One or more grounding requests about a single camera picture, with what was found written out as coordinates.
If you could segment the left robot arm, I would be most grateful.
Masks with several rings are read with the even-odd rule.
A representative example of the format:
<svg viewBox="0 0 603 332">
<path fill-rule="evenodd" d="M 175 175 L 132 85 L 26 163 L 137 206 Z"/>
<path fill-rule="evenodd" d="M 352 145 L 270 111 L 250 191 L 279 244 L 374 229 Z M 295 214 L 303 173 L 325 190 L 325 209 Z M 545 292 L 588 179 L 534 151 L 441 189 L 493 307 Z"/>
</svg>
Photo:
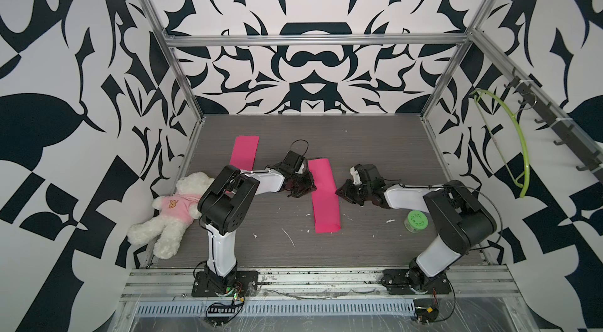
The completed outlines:
<svg viewBox="0 0 603 332">
<path fill-rule="evenodd" d="M 232 286 L 237 271 L 236 230 L 256 195 L 286 192 L 301 198 L 317 190 L 309 161 L 294 151 L 263 170 L 225 166 L 198 203 L 201 221 L 209 236 L 209 257 L 204 271 L 223 286 Z"/>
</svg>

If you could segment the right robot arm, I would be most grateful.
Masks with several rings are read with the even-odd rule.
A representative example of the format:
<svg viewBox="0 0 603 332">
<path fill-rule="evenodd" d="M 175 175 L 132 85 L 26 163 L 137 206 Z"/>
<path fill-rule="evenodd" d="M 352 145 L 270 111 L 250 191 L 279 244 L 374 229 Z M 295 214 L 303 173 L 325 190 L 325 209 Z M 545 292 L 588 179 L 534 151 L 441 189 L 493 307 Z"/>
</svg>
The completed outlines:
<svg viewBox="0 0 603 332">
<path fill-rule="evenodd" d="M 388 210 L 429 214 L 436 230 L 434 241 L 411 260 L 405 286 L 423 292 L 443 278 L 461 256 L 493 235 L 498 225 L 490 212 L 460 181 L 411 186 L 388 181 L 373 164 L 356 165 L 337 196 L 356 205 L 369 202 Z"/>
</svg>

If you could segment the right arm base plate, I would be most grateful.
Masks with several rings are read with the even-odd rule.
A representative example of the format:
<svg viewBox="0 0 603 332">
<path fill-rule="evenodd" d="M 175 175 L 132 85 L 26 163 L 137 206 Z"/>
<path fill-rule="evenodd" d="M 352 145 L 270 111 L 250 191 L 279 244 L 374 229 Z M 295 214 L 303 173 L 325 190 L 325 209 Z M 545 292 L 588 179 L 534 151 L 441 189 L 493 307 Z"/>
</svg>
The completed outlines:
<svg viewBox="0 0 603 332">
<path fill-rule="evenodd" d="M 391 295 L 446 295 L 452 292 L 444 272 L 426 277 L 419 269 L 386 269 L 380 283 Z"/>
</svg>

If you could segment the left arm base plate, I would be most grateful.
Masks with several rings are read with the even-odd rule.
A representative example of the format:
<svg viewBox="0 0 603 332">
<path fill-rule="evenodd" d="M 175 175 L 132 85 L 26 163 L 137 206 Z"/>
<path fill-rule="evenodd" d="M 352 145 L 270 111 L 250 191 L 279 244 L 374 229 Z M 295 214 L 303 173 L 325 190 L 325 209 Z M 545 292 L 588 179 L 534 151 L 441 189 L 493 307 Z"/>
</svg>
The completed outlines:
<svg viewBox="0 0 603 332">
<path fill-rule="evenodd" d="M 259 272 L 237 271 L 220 277 L 210 270 L 197 272 L 193 283 L 192 297 L 233 297 L 256 291 Z"/>
</svg>

